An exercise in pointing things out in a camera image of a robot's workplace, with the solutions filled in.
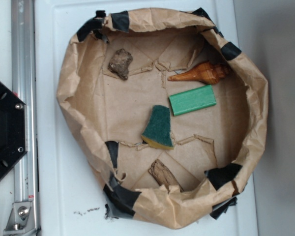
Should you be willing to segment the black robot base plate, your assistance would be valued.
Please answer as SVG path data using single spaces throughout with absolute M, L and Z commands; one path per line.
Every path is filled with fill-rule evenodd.
M 26 104 L 0 81 L 0 181 L 27 153 Z

